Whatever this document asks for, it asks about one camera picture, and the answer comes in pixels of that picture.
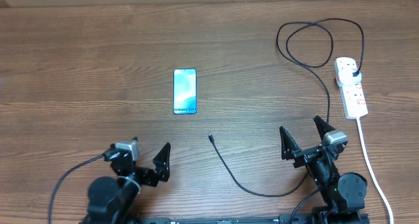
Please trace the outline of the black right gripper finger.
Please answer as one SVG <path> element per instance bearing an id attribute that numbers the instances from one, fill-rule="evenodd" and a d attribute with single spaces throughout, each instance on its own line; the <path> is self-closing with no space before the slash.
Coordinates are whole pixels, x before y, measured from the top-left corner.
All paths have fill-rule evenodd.
<path id="1" fill-rule="evenodd" d="M 313 120 L 315 122 L 321 140 L 325 137 L 327 133 L 335 131 L 335 128 L 333 128 L 330 124 L 324 121 L 320 116 L 316 115 L 313 118 Z"/>
<path id="2" fill-rule="evenodd" d="M 291 134 L 283 127 L 280 127 L 280 137 L 282 142 L 282 159 L 290 160 L 294 158 L 295 153 L 301 152 Z"/>

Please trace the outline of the Samsung Galaxy smartphone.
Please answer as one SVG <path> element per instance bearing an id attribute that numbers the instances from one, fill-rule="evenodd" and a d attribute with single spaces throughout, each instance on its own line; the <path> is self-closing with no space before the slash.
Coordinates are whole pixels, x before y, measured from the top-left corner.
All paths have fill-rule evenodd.
<path id="1" fill-rule="evenodd" d="M 173 71 L 173 113 L 189 115 L 197 112 L 196 69 L 175 69 Z"/>

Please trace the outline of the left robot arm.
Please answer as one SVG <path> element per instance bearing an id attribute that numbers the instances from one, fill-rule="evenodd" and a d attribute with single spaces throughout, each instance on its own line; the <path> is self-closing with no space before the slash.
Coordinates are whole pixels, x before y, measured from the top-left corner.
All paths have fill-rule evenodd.
<path id="1" fill-rule="evenodd" d="M 166 143 L 154 157 L 155 168 L 137 166 L 138 139 L 122 140 L 110 145 L 103 153 L 104 161 L 117 177 L 99 177 L 88 188 L 87 215 L 84 223 L 142 223 L 139 216 L 130 212 L 141 187 L 156 187 L 160 181 L 170 178 L 170 143 Z"/>

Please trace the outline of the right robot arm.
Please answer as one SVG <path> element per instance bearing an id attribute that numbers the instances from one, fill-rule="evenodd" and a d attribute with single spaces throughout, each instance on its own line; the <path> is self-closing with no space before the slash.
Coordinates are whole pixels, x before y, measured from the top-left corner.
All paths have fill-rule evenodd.
<path id="1" fill-rule="evenodd" d="M 335 161 L 348 143 L 347 135 L 319 116 L 314 118 L 314 122 L 321 142 L 305 150 L 297 145 L 284 127 L 280 127 L 282 159 L 293 160 L 295 168 L 305 167 L 317 189 L 300 201 L 291 214 L 279 215 L 279 222 L 368 223 L 368 215 L 360 212 L 365 207 L 367 180 L 354 172 L 341 175 L 335 166 Z M 312 208 L 309 214 L 298 214 L 299 208 L 318 193 L 325 205 Z"/>

